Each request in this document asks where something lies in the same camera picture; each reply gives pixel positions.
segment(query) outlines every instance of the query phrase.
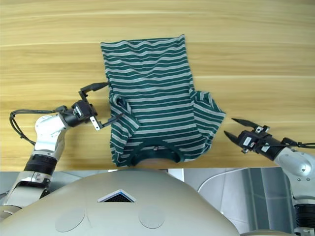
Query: vent grille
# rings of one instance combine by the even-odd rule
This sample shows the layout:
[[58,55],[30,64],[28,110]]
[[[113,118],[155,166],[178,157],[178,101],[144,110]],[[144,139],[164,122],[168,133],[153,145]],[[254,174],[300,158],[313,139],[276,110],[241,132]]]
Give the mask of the vent grille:
[[123,194],[118,194],[104,201],[104,203],[131,203],[131,202],[132,201],[126,198]]
[[134,203],[136,199],[120,189],[98,199],[99,203]]

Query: gray floor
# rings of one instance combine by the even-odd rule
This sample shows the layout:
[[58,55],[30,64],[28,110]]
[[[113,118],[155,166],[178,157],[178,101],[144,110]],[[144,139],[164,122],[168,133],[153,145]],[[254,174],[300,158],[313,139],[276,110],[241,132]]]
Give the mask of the gray floor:
[[[184,169],[185,182],[198,189],[215,174],[229,169]],[[82,177],[104,171],[54,172],[51,190]],[[17,172],[0,172],[0,193],[11,188]],[[218,176],[207,182],[200,194],[240,233],[256,229],[293,231],[293,214],[287,179],[280,168],[246,169]]]
[[[185,169],[185,182],[197,190],[205,179],[227,170],[229,169]],[[249,204],[241,172],[218,176],[208,181],[201,188],[200,194],[227,217],[236,226],[239,233],[252,230],[248,214],[250,209],[248,209]]]

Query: white cable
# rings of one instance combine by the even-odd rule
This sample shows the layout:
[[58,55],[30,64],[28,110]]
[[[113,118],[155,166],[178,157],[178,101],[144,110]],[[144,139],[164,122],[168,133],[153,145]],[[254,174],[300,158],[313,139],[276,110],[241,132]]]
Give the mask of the white cable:
[[200,192],[201,188],[211,179],[215,178],[215,177],[218,177],[218,176],[222,176],[222,175],[225,175],[225,174],[228,174],[228,173],[232,173],[232,172],[236,172],[236,171],[242,171],[242,170],[245,170],[247,168],[240,168],[240,169],[233,169],[233,170],[229,170],[229,171],[225,171],[225,172],[222,172],[222,173],[219,173],[219,174],[216,174],[214,176],[210,176],[209,178],[207,178],[205,181],[202,182],[202,184],[199,186],[197,192]]

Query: wood grain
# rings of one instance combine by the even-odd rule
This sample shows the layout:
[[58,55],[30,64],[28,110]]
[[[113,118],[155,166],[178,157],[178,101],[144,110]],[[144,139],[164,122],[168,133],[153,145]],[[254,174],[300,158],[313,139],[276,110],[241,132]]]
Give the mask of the wood grain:
[[[2,0],[1,170],[24,168],[31,145],[11,129],[16,109],[72,105],[79,88],[105,80],[99,43],[185,34],[196,89],[210,91],[227,118],[199,159],[163,160],[141,168],[273,166],[243,155],[223,130],[244,128],[231,117],[271,127],[278,139],[315,141],[315,2],[312,0]],[[108,89],[90,95],[101,120]],[[17,117],[35,139],[39,116]],[[110,128],[69,130],[58,170],[113,169]]]

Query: black cable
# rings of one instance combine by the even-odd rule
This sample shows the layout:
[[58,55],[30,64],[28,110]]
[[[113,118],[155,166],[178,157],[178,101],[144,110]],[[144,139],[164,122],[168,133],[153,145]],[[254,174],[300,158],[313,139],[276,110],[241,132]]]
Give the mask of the black cable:
[[291,148],[291,147],[298,147],[298,148],[313,148],[315,149],[315,143],[301,143],[301,142],[298,142],[297,144],[290,144],[290,145],[286,145],[286,144],[283,144],[283,145],[262,145],[262,147],[288,147],[288,148]]
[[18,133],[21,139],[25,139],[28,141],[30,144],[35,145],[35,142],[30,140],[21,130],[19,127],[18,123],[15,121],[15,116],[18,114],[51,114],[55,113],[55,110],[52,111],[47,111],[47,110],[27,110],[27,109],[21,109],[21,110],[16,110],[10,113],[9,121],[12,126],[12,128],[15,130],[15,132]]

